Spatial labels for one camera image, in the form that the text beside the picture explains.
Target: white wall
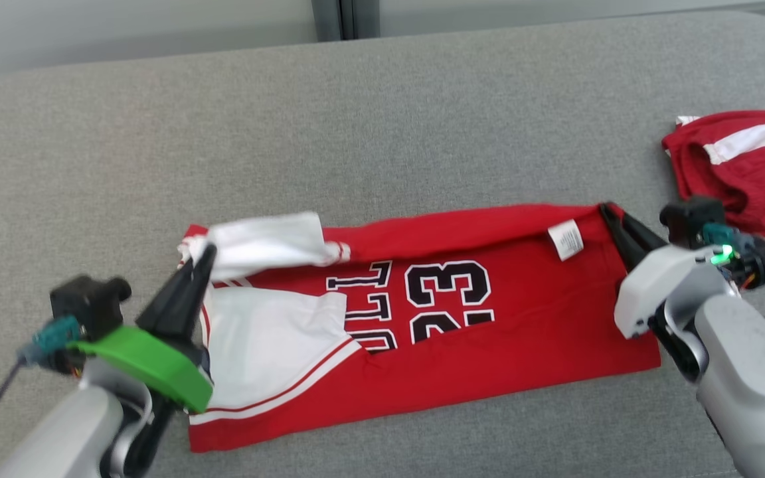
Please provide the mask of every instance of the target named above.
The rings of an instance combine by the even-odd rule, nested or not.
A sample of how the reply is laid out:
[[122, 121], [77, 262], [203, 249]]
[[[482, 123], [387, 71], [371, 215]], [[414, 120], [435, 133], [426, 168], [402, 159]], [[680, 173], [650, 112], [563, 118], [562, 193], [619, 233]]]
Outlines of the white wall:
[[310, 0], [0, 0], [0, 73], [315, 40]]
[[711, 9], [765, 0], [380, 0], [383, 37]]

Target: green gripper part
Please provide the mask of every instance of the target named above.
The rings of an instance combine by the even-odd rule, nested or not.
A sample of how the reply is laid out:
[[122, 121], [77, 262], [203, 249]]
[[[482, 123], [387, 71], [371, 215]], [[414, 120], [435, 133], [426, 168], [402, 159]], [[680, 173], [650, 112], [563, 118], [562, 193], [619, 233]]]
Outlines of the green gripper part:
[[137, 327], [121, 326], [103, 339], [77, 341], [68, 347], [102, 357], [191, 412], [201, 414], [209, 405], [213, 387], [199, 367], [181, 352]]

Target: teal connector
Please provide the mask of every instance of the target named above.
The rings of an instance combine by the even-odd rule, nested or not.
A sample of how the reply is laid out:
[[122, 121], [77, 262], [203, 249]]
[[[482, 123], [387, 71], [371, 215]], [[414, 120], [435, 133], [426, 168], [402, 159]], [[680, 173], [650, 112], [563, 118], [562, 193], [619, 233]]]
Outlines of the teal connector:
[[44, 354], [51, 354], [81, 338], [82, 331], [78, 321], [72, 315], [67, 315], [43, 327], [43, 330], [34, 334], [31, 342], [39, 346]]

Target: gray table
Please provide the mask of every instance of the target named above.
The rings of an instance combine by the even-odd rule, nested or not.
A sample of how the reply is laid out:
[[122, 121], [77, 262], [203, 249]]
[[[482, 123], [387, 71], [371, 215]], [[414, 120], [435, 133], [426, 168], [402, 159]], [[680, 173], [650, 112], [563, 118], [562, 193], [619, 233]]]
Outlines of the gray table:
[[[655, 226], [678, 114], [765, 108], [765, 18], [693, 13], [67, 66], [0, 79], [0, 379], [79, 272], [133, 315], [191, 222], [312, 209], [328, 226], [612, 199]], [[765, 313], [765, 291], [752, 296]], [[73, 381], [0, 410], [0, 461]], [[735, 476], [668, 361], [635, 375], [192, 455], [152, 476]]]

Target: white fabric panel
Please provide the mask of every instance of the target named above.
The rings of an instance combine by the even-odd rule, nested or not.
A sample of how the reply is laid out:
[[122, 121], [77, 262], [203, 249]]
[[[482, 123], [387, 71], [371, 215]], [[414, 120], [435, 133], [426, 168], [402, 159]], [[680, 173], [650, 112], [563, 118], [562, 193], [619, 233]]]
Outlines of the white fabric panel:
[[245, 278], [280, 267], [328, 266], [349, 258], [341, 245], [324, 242], [321, 220], [314, 212], [212, 226], [207, 236], [189, 239], [189, 254], [194, 261], [203, 256], [209, 242], [218, 247], [212, 281]]
[[209, 302], [214, 380], [209, 408], [238, 409], [273, 399], [311, 378], [306, 376], [339, 345], [352, 342], [344, 332], [347, 296], [342, 293], [314, 297], [224, 287], [212, 289]]
[[705, 145], [704, 149], [710, 155], [710, 161], [715, 166], [764, 146], [765, 124], [759, 124], [726, 136], [712, 145]]

